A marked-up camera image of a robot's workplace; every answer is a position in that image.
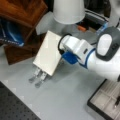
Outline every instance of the brown object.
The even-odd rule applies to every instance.
[[[25,41],[46,11],[43,0],[0,0],[0,16],[19,23]]]
[[[37,23],[46,11],[47,6],[44,0],[0,0],[0,16],[16,22],[25,40],[25,46],[21,48],[11,45],[5,47],[5,54],[9,64],[36,55],[41,40],[39,39],[39,43],[35,44],[36,40],[30,36],[32,36]]]

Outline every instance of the cable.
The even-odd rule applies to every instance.
[[[64,54],[64,50],[60,49],[60,43],[61,43],[61,41],[63,40],[63,38],[66,37],[67,35],[72,36],[70,33],[67,33],[67,34],[65,34],[65,35],[60,39],[60,41],[59,41],[59,43],[58,43],[58,51],[59,51],[59,53],[60,53],[61,55]]]
[[[93,14],[93,15],[96,15],[96,16],[98,16],[98,17],[100,17],[100,18],[104,19],[104,21],[109,22],[107,19],[105,19],[105,17],[102,17],[101,15],[98,15],[98,14],[93,13],[93,12],[88,11],[88,10],[86,10],[85,12],[87,12],[87,13],[91,13],[91,14]]]
[[[117,28],[119,25],[120,25],[120,19],[119,19],[119,21],[118,21],[118,24],[116,25],[116,28]]]

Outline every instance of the black cable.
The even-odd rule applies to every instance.
[[[64,50],[60,49],[60,43],[61,43],[61,41],[63,40],[63,38],[66,37],[67,35],[72,36],[70,33],[67,33],[67,34],[65,34],[65,35],[60,39],[60,41],[59,41],[59,43],[58,43],[58,51],[59,51],[59,53],[60,53],[61,55],[64,54]]]
[[[93,13],[93,12],[91,12],[91,11],[87,11],[87,10],[86,10],[85,12],[87,12],[87,13],[91,13],[91,14],[93,14],[93,15],[96,15],[96,16],[98,16],[98,17],[104,19],[104,21],[109,22],[107,19],[105,19],[105,17],[102,17],[101,15],[98,15],[98,14],[96,14],[96,13]]]
[[[118,21],[118,24],[116,25],[116,28],[117,28],[119,25],[120,25],[120,19],[119,19],[119,21]]]

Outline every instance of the gray table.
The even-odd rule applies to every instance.
[[[66,26],[63,31],[72,33],[89,42],[96,41],[92,32],[82,33],[76,26]],[[39,88],[28,79],[33,75],[34,58],[9,66],[3,47],[0,48],[0,81],[28,106],[42,120],[101,120],[102,118],[87,107],[87,100],[103,82],[97,76],[78,64],[64,63],[53,77],[48,77]]]

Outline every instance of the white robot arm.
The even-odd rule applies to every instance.
[[[76,56],[81,66],[112,81],[120,81],[120,31],[109,27],[98,37],[94,48],[86,40],[71,35],[62,38],[65,51]]]

